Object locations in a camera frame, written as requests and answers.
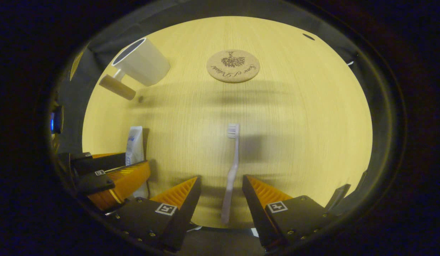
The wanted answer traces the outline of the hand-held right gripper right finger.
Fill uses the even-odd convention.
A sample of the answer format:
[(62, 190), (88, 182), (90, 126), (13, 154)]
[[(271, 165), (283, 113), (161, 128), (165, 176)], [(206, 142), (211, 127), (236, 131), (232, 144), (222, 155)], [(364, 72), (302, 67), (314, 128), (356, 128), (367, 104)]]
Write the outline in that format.
[(242, 191), (265, 249), (300, 244), (338, 218), (309, 196), (289, 196), (251, 175)]

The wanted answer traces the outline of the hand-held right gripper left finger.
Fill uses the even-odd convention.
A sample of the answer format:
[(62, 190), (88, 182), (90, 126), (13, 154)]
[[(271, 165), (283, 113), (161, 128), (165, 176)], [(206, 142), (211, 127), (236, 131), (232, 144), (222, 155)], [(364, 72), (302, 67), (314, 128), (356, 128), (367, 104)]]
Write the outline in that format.
[(137, 197), (106, 217), (115, 230), (139, 245), (159, 251), (177, 252), (201, 194), (201, 177), (195, 176), (163, 193), (145, 199)]

